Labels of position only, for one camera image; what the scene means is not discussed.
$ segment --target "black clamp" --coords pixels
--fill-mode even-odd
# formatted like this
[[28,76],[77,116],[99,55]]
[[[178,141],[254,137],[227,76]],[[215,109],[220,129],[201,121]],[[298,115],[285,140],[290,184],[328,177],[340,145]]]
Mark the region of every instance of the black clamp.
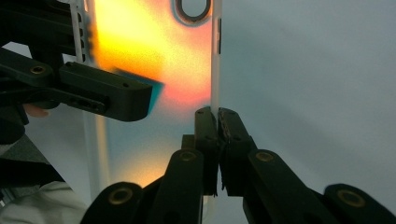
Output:
[[202,196],[217,194],[218,167],[228,195],[243,197],[249,223],[396,223],[360,189],[314,192],[275,152],[257,149],[236,112],[221,108],[217,124],[209,107],[196,111],[195,134],[183,135],[163,177],[144,189],[111,185],[81,223],[202,223]]
[[58,1],[5,0],[0,3],[0,47],[29,47],[32,58],[0,48],[0,144],[24,134],[29,120],[23,104],[54,108],[67,104],[122,121],[149,112],[152,86],[80,63],[75,54],[70,6]]

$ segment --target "iridescent phone back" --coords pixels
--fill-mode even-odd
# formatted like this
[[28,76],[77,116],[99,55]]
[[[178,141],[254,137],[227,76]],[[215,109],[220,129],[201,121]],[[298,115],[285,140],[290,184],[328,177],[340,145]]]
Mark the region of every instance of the iridescent phone back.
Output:
[[181,0],[86,0],[72,9],[80,62],[153,86],[145,119],[85,114],[92,196],[119,181],[145,187],[193,133],[194,112],[217,111],[221,1],[193,16]]

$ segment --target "white wall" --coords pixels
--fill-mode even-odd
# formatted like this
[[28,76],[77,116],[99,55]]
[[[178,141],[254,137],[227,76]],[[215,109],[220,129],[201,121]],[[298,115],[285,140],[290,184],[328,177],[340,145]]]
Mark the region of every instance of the white wall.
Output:
[[220,82],[220,105],[308,187],[346,183],[394,214],[395,9],[391,0],[225,0]]

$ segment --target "metal screw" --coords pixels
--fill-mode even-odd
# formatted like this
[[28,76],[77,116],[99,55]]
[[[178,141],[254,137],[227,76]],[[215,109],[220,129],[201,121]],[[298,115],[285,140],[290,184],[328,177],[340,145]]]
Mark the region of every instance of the metal screw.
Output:
[[45,71],[46,71],[46,68],[43,66],[40,66],[40,65],[30,68],[30,72],[33,74],[36,74],[36,75],[42,74]]
[[110,195],[108,195],[108,201],[114,205],[119,205],[128,202],[134,193],[128,188],[119,188],[113,190]]
[[366,201],[357,193],[348,189],[340,189],[337,191],[338,198],[343,202],[353,207],[363,207]]
[[259,152],[256,154],[256,158],[260,161],[271,161],[274,159],[274,156],[269,154],[268,152]]
[[181,153],[180,158],[183,161],[193,161],[193,160],[195,160],[195,158],[197,158],[197,156],[194,153],[188,151],[188,152]]

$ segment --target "phone case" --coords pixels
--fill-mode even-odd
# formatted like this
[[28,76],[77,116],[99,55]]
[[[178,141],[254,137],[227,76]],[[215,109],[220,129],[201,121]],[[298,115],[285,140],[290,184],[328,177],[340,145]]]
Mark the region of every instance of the phone case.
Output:
[[145,119],[85,113],[92,197],[109,184],[145,187],[164,174],[194,112],[219,107],[221,1],[190,16],[181,0],[85,0],[72,4],[78,61],[153,86]]

